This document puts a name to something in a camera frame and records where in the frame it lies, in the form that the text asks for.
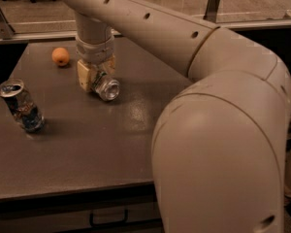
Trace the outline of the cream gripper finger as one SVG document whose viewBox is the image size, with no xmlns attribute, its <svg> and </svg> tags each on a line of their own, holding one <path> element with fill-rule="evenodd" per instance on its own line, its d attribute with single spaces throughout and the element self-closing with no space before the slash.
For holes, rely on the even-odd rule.
<svg viewBox="0 0 291 233">
<path fill-rule="evenodd" d="M 77 71 L 81 88 L 85 92 L 90 92 L 97 73 L 95 66 L 80 59 L 77 63 Z"/>
<path fill-rule="evenodd" d="M 113 75 L 115 73 L 115 56 L 111 56 L 105 62 L 101 64 L 102 69 L 109 75 Z"/>
</svg>

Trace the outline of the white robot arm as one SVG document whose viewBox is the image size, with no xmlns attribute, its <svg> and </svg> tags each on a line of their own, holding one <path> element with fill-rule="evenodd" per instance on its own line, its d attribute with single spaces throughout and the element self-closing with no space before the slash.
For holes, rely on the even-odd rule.
<svg viewBox="0 0 291 233">
<path fill-rule="evenodd" d="M 152 175 L 166 233 L 283 233 L 291 76 L 263 46 L 144 0 L 62 0 L 83 17 L 83 57 L 100 61 L 97 22 L 190 80 L 158 119 Z"/>
</svg>

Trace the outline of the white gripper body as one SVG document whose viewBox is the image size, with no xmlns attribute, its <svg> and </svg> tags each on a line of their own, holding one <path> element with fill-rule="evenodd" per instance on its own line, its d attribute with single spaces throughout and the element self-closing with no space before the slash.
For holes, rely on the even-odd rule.
<svg viewBox="0 0 291 233">
<path fill-rule="evenodd" d="M 77 36 L 76 43 L 77 54 L 80 59 L 94 65 L 107 61 L 113 55 L 114 36 L 99 44 L 87 43 Z"/>
</svg>

